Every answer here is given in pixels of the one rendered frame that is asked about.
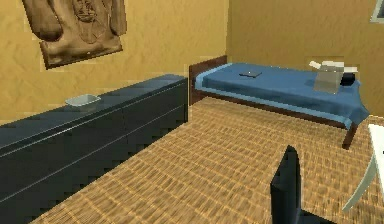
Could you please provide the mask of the black chest of drawers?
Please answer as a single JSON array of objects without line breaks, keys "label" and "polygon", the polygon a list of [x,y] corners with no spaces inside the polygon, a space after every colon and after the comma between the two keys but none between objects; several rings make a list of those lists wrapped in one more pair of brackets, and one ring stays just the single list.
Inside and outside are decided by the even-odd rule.
[{"label": "black chest of drawers", "polygon": [[188,80],[163,75],[0,126],[0,224],[28,224],[188,119]]}]

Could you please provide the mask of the pale grey dish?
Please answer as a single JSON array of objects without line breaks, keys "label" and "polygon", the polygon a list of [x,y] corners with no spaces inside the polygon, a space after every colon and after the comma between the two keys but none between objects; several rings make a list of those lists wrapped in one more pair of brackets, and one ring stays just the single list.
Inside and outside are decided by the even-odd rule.
[{"label": "pale grey dish", "polygon": [[82,107],[100,101],[101,98],[92,94],[83,94],[65,100],[65,103],[74,107]]}]

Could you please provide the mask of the black chair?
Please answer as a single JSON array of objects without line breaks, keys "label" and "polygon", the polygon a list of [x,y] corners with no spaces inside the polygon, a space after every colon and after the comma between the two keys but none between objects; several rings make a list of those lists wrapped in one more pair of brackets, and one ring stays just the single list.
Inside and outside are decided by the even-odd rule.
[{"label": "black chair", "polygon": [[301,208],[300,162],[287,146],[270,182],[272,224],[336,224]]}]

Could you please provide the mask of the grey translucent pitcher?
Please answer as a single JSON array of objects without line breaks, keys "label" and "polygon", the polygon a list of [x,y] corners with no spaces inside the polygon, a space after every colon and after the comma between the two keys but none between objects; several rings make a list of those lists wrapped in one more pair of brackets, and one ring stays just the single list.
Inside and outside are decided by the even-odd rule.
[{"label": "grey translucent pitcher", "polygon": [[356,73],[356,67],[348,67],[343,62],[323,61],[321,63],[311,61],[309,65],[317,70],[313,89],[336,94],[339,90],[340,81],[344,73]]}]

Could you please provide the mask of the black round object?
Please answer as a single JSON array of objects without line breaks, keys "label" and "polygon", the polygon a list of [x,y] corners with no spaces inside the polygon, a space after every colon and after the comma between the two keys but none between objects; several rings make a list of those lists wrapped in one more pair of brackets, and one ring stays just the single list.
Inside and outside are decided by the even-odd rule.
[{"label": "black round object", "polygon": [[355,74],[354,73],[344,73],[342,79],[340,81],[341,86],[351,86],[355,82]]}]

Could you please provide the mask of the grey framed window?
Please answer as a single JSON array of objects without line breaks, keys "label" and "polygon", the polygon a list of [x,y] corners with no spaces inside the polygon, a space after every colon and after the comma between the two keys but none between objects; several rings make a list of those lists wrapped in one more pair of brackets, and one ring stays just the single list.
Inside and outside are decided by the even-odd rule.
[{"label": "grey framed window", "polygon": [[384,24],[384,0],[376,1],[376,5],[370,18],[370,22]]}]

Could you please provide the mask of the blue bed with brown frame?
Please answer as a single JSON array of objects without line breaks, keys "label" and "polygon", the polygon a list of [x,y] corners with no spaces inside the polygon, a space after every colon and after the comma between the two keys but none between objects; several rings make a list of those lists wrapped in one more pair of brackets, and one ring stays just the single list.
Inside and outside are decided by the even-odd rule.
[{"label": "blue bed with brown frame", "polygon": [[[262,72],[257,78],[239,76],[247,71]],[[359,87],[340,86],[336,94],[313,89],[316,74],[273,66],[229,63],[226,56],[189,67],[189,103],[213,97],[303,120],[334,126],[346,131],[342,147],[350,147],[358,125],[369,115]]]}]

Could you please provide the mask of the brown wall picture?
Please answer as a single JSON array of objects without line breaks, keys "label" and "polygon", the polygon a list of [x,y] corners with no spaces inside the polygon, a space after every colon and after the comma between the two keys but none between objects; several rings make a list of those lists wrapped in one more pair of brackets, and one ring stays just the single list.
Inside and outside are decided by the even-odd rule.
[{"label": "brown wall picture", "polygon": [[124,0],[22,0],[46,69],[123,50]]}]

